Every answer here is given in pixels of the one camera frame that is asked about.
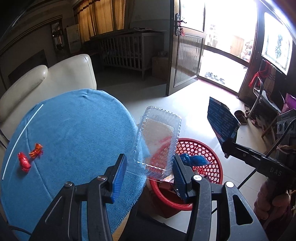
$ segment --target white cable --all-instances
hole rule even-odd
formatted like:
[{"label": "white cable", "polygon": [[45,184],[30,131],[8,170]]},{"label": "white cable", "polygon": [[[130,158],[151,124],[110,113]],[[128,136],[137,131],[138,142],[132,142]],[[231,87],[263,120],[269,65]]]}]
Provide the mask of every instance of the white cable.
[{"label": "white cable", "polygon": [[13,150],[15,149],[15,146],[17,145],[17,142],[19,141],[19,139],[20,139],[22,133],[25,131],[25,129],[27,128],[27,126],[29,125],[29,123],[31,122],[31,120],[33,119],[33,117],[37,114],[37,112],[41,109],[42,106],[43,106],[43,104],[39,107],[39,109],[35,112],[35,114],[31,117],[31,119],[30,119],[30,120],[28,121],[28,123],[25,125],[25,127],[23,128],[22,132],[20,133],[20,135],[19,135],[17,141],[15,142],[15,145],[13,146],[13,148],[12,148],[12,150],[11,150],[11,152],[10,152],[10,155],[9,155],[9,157],[8,157],[8,160],[7,160],[7,163],[6,163],[6,166],[5,166],[4,172],[3,172],[2,180],[4,179],[4,175],[5,175],[5,172],[6,172],[6,168],[7,168],[8,162],[9,162],[9,160],[10,160],[10,157],[11,157],[12,153],[13,153]]}]

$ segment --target metal screw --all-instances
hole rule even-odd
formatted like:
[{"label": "metal screw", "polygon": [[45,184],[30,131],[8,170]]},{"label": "metal screw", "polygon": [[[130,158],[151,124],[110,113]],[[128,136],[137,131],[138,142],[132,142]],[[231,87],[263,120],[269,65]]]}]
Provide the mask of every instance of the metal screw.
[{"label": "metal screw", "polygon": [[[292,121],[290,121],[291,123]],[[294,124],[291,125],[290,130],[293,130]]]},{"label": "metal screw", "polygon": [[106,179],[106,176],[104,175],[99,175],[97,178],[96,178],[98,181],[104,181]]},{"label": "metal screw", "polygon": [[288,123],[285,121],[283,124],[284,131],[287,129],[287,127],[288,127]]},{"label": "metal screw", "polygon": [[201,181],[202,177],[200,175],[194,175],[193,179],[196,180],[196,181]]},{"label": "metal screw", "polygon": [[233,184],[233,182],[226,182],[226,186],[229,188],[233,188],[234,184]]},{"label": "metal screw", "polygon": [[72,182],[69,182],[69,181],[68,182],[65,182],[64,187],[65,188],[70,188],[72,186],[72,184],[73,183]]}]

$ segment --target red cloth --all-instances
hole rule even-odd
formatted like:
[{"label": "red cloth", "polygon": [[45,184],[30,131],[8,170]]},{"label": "red cloth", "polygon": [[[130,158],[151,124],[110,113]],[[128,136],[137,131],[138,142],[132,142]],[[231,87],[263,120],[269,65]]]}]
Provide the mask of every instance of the red cloth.
[{"label": "red cloth", "polygon": [[258,71],[258,72],[254,75],[253,79],[252,79],[251,82],[249,83],[249,87],[250,87],[250,88],[252,88],[252,85],[253,85],[253,83],[254,83],[254,81],[255,81],[255,79],[256,79],[257,77],[260,77],[261,79],[264,79],[264,78],[266,78],[267,76],[269,76],[270,66],[271,66],[270,63],[269,63],[268,61],[265,61],[265,68],[264,68],[264,70]]}]

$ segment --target blue towel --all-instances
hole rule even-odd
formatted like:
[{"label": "blue towel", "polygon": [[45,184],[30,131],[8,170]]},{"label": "blue towel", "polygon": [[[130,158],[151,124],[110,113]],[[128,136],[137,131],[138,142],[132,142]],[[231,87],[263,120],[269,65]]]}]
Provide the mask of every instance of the blue towel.
[{"label": "blue towel", "polygon": [[[1,180],[1,202],[10,225],[32,232],[50,202],[66,181],[87,183],[114,165],[120,153],[127,154],[137,126],[127,109],[103,91],[71,91],[45,100],[22,119],[7,147],[1,178],[9,154],[23,132]],[[17,153],[27,156],[43,145],[44,154],[32,162],[28,174],[21,171]],[[107,204],[112,233],[141,194],[145,178],[126,172],[119,198]],[[88,240],[86,203],[82,211],[82,236]],[[17,237],[28,240],[27,234]]]}]

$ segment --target plastic food container lid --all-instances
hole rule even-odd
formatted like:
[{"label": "plastic food container lid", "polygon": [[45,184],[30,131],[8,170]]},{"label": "plastic food container lid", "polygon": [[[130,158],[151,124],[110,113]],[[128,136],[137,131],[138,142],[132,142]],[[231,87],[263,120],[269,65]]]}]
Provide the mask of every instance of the plastic food container lid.
[{"label": "plastic food container lid", "polygon": [[128,154],[127,171],[154,180],[169,176],[180,128],[180,116],[154,106],[147,107]]}]

